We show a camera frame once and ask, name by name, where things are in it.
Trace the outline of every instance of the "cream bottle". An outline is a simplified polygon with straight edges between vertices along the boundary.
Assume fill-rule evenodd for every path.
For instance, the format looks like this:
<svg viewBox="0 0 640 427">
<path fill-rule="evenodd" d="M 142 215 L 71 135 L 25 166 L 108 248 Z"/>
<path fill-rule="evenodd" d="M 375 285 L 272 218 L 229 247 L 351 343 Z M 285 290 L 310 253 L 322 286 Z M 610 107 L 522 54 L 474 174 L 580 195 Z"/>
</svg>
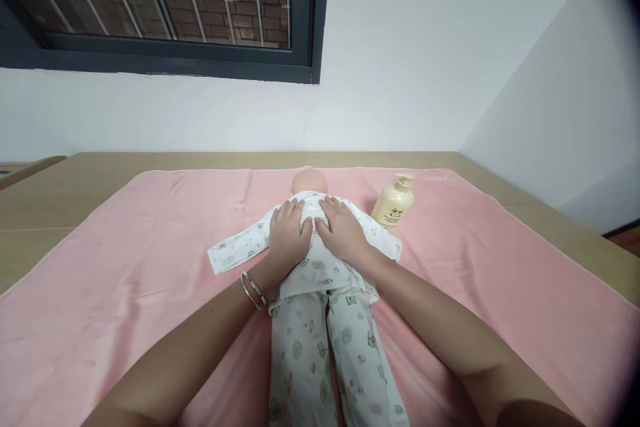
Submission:
<svg viewBox="0 0 640 427">
<path fill-rule="evenodd" d="M 393 230 L 413 205 L 413 175 L 398 173 L 397 176 L 400 177 L 398 181 L 385 187 L 371 213 L 371 217 L 387 230 Z"/>
</svg>

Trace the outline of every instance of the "silver bangle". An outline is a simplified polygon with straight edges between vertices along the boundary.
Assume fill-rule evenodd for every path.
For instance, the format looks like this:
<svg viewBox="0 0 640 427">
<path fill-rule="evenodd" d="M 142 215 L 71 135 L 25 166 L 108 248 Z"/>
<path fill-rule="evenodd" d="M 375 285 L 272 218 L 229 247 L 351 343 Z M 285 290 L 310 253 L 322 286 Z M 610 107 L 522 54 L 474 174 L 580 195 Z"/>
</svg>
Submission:
<svg viewBox="0 0 640 427">
<path fill-rule="evenodd" d="M 242 276 L 240 276 L 240 283 L 242 284 L 242 288 L 245 290 L 245 294 L 247 294 L 247 297 L 249 297 L 251 299 L 251 301 L 253 302 L 253 305 L 255 305 L 255 307 L 258 310 L 262 310 L 263 306 L 261 306 L 260 304 L 258 304 L 253 297 L 251 297 L 251 294 L 249 293 L 249 290 L 247 289 L 247 286 L 245 285 L 245 279 L 244 279 L 244 274 Z"/>
<path fill-rule="evenodd" d="M 242 276 L 245 277 L 247 280 L 249 280 L 249 283 L 251 284 L 251 287 L 253 287 L 253 289 L 255 290 L 255 293 L 258 294 L 258 297 L 260 297 L 260 302 L 262 302 L 262 307 L 265 307 L 267 305 L 267 300 L 265 299 L 265 296 L 262 295 L 262 292 L 260 292 L 260 289 L 255 284 L 253 279 L 249 276 L 249 274 L 247 272 L 243 272 Z"/>
</svg>

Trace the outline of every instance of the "baby doll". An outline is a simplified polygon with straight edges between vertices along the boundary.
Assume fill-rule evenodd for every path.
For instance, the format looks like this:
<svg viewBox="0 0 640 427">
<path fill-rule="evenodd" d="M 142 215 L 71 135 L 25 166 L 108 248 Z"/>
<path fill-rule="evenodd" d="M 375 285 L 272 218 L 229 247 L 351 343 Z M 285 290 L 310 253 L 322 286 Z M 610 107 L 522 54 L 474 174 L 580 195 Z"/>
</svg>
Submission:
<svg viewBox="0 0 640 427">
<path fill-rule="evenodd" d="M 327 222 L 319 205 L 327 190 L 327 180 L 317 170 L 303 170 L 293 178 L 290 200 L 305 200 L 301 222 L 309 216 Z M 353 212 L 371 245 L 391 259 L 400 259 L 398 239 L 350 201 L 336 198 Z M 277 207 L 241 234 L 209 249 L 216 274 L 246 262 L 269 245 L 269 222 Z M 378 299 L 371 282 L 325 247 L 314 224 L 307 257 L 283 280 L 279 296 L 269 302 L 273 318 L 270 426 L 338 425 L 329 339 L 348 427 L 409 425 L 371 311 Z"/>
</svg>

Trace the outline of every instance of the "pink blanket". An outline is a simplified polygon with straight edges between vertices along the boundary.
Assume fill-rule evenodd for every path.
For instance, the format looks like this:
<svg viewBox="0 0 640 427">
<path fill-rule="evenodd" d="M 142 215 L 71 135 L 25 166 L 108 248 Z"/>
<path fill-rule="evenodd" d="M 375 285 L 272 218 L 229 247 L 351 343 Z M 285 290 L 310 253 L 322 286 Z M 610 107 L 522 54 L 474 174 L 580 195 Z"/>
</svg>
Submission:
<svg viewBox="0 0 640 427">
<path fill-rule="evenodd" d="M 93 212 L 0 299 L 0 424 L 79 425 L 147 348 L 239 277 L 214 276 L 207 248 L 288 197 L 296 172 L 150 171 Z M 363 211 L 396 173 L 322 172 Z M 415 206 L 395 230 L 402 265 L 488 322 L 583 422 L 606 424 L 638 310 L 457 174 L 411 172 Z M 374 312 L 413 425 L 476 425 L 459 383 L 384 293 Z M 266 424 L 270 335 L 259 312 L 184 425 Z"/>
</svg>

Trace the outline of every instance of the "wooden table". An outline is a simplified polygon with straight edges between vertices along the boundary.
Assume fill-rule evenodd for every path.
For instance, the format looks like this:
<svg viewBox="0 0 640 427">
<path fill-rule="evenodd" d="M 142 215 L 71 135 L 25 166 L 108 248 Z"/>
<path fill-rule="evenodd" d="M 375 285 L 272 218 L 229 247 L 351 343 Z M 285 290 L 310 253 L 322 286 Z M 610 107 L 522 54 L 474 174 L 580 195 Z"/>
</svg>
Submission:
<svg viewBox="0 0 640 427">
<path fill-rule="evenodd" d="M 138 173 L 304 165 L 451 169 L 640 306 L 638 257 L 455 152 L 79 153 L 0 190 L 0 292 Z"/>
</svg>

